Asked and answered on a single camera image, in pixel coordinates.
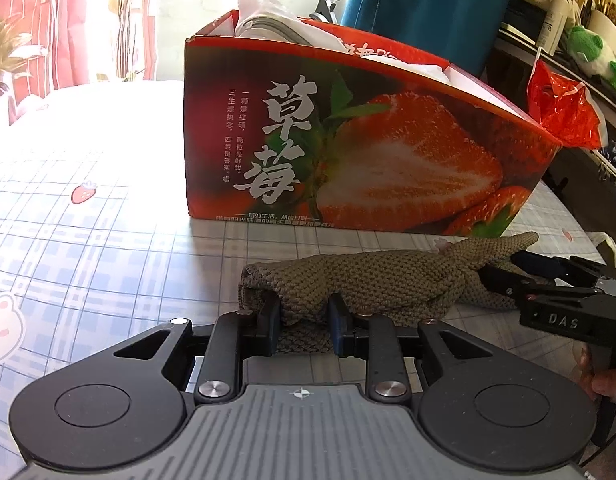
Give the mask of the person's right hand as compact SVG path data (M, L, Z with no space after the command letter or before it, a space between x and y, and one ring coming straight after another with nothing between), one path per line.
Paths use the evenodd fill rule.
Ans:
M574 348L577 363L577 382L590 396L596 400L598 396L611 399L616 403L616 370L601 370L595 372L591 361L591 352L586 344L578 344Z

